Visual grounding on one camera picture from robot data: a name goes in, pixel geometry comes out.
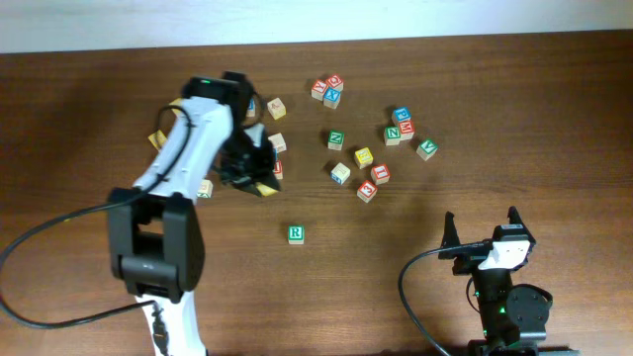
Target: black cable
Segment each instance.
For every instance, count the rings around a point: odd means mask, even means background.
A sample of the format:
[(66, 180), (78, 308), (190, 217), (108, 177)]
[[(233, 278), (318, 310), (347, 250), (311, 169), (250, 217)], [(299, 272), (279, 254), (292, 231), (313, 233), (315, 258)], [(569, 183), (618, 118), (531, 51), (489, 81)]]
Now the black cable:
[[(7, 259), (11, 255), (11, 253), (19, 245), (21, 245), (23, 242), (25, 242), (29, 238), (33, 237), (35, 234), (37, 234), (39, 232), (42, 232), (42, 231), (46, 230), (47, 228), (53, 227), (53, 226), (55, 226), (58, 223), (67, 222), (67, 221), (70, 221), (72, 219), (75, 219), (75, 218), (78, 218), (78, 217), (81, 217), (81, 216), (85, 216), (85, 215), (88, 215), (88, 214), (97, 213), (97, 212), (104, 212), (104, 211), (107, 211), (107, 210), (110, 210), (110, 209), (114, 209), (114, 208), (118, 208), (118, 207), (121, 207), (121, 206), (129, 205), (129, 204), (131, 204), (131, 203), (133, 203), (133, 202), (135, 202), (135, 201), (147, 196), (154, 188), (156, 188), (160, 183), (162, 183), (163, 178), (167, 174), (169, 174), (169, 172), (174, 168), (174, 166), (178, 162), (178, 159), (180, 159), (180, 156), (184, 152), (185, 147), (187, 146), (187, 143), (189, 142), (189, 138), (191, 137), (191, 130), (194, 127), (193, 122), (191, 121), (191, 117), (189, 116), (189, 114), (185, 111), (185, 109), (183, 109), (182, 107), (177, 106), (177, 105), (167, 105), (167, 106), (164, 106), (164, 107), (160, 108), (160, 110), (158, 110), (158, 114), (156, 116), (156, 120), (160, 121), (160, 117), (161, 117), (162, 113), (165, 112), (166, 110), (172, 110), (172, 109), (179, 110), (180, 112), (182, 112), (185, 115), (185, 119), (187, 120), (187, 133), (185, 135), (185, 139), (184, 139), (184, 141), (182, 143), (182, 146), (180, 147), (180, 150), (178, 151), (178, 153), (176, 154), (174, 159), (169, 163), (169, 165), (167, 166), (167, 169), (165, 169), (165, 171), (163, 173), (156, 174), (156, 180), (152, 184), (150, 184), (147, 188), (145, 188), (144, 190), (138, 192), (138, 194), (134, 195), (133, 197), (127, 199), (124, 202), (106, 203), (106, 204), (98, 205), (98, 206), (95, 206), (95, 207), (80, 209), (78, 211), (75, 211), (75, 212), (72, 212), (70, 214), (66, 214), (66, 215), (54, 218), (52, 220), (49, 220), (49, 221), (44, 222), (44, 223), (41, 223), (41, 224), (31, 228), (30, 230), (28, 230), (27, 232), (22, 234), (20, 237), (16, 238), (13, 242), (11, 242), (4, 249), (4, 251), (2, 251), (2, 253), (0, 253), (0, 271), (2, 271), (4, 263), (7, 261)], [(149, 306), (151, 304), (155, 304), (155, 302), (154, 301), (149, 301), (149, 302), (136, 303), (136, 304), (132, 304), (132, 305), (129, 305), (129, 306), (113, 309), (113, 310), (110, 310), (110, 311), (104, 311), (104, 312), (100, 312), (100, 313), (97, 313), (97, 314), (94, 314), (94, 315), (89, 315), (89, 316), (80, 317), (80, 318), (67, 320), (67, 321), (41, 322), (41, 321), (30, 320), (30, 319), (28, 319), (26, 317), (23, 317), (23, 316), (19, 315), (15, 311), (13, 311), (11, 309), (11, 307), (9, 307), (7, 302), (4, 300), (2, 291), (0, 290), (0, 310), (4, 311), (10, 318), (12, 318), (13, 320), (19, 322), (20, 324), (22, 324), (24, 326), (33, 327), (33, 328), (39, 328), (39, 329), (58, 329), (58, 328), (64, 328), (64, 327), (69, 327), (69, 326), (81, 325), (81, 324), (84, 324), (84, 323), (88, 323), (88, 322), (92, 322), (92, 321), (96, 321), (96, 320), (102, 319), (104, 317), (108, 317), (108, 316), (116, 315), (116, 314), (119, 314), (119, 313), (122, 313), (122, 312), (128, 312), (128, 311), (131, 311), (131, 310), (135, 310), (135, 309), (138, 309), (138, 308)]]
[(468, 280), (468, 283), (466, 284), (466, 299), (468, 300), (468, 304), (471, 305), (471, 308), (479, 313), (479, 310), (475, 307), (475, 305), (473, 304), (473, 302), (471, 302), (471, 294), (470, 294), (470, 290), (471, 290), (471, 285), (473, 284), (473, 277), (471, 277), (471, 279)]
[(411, 306), (407, 302), (407, 297), (405, 296), (405, 288), (403, 287), (403, 280), (405, 279), (405, 273), (407, 272), (408, 268), (413, 263), (417, 262), (417, 260), (419, 260), (419, 259), (421, 259), (423, 257), (429, 256), (429, 255), (432, 255), (432, 254), (436, 254), (436, 253), (440, 253), (440, 252), (455, 251), (455, 250), (460, 250), (460, 249), (469, 249), (469, 248), (473, 248), (473, 247), (481, 247), (483, 245), (484, 244), (482, 242), (474, 242), (474, 243), (467, 243), (467, 244), (463, 244), (463, 245), (459, 245), (459, 246), (443, 247), (443, 248), (437, 248), (437, 249), (434, 249), (434, 250), (422, 252), (422, 253), (418, 254), (417, 256), (413, 257), (411, 259), (411, 261), (407, 262), (405, 267), (403, 267), (403, 270), (400, 272), (400, 276), (398, 277), (398, 292), (400, 292), (400, 300), (403, 302), (403, 305), (405, 306), (405, 310), (407, 310), (408, 316), (411, 317), (411, 319), (413, 320), (413, 323), (415, 323), (415, 326), (417, 326), (417, 328), (422, 333), (422, 335), (424, 335), (424, 337), (426, 337), (428, 342), (430, 342), (431, 345), (433, 345), (433, 347), (435, 347), (435, 349), (437, 349), (437, 351), (439, 351), (444, 356), (451, 356), (451, 355), (448, 353), (448, 351), (446, 351), (446, 349), (444, 349), (442, 347), (442, 345), (440, 345), (433, 338), (433, 336), (431, 336), (430, 333), (428, 333), (428, 331), (426, 331), (426, 329), (424, 328), (424, 326), (422, 326), (422, 323), (419, 321), (417, 316), (415, 316), (415, 313), (411, 309)]

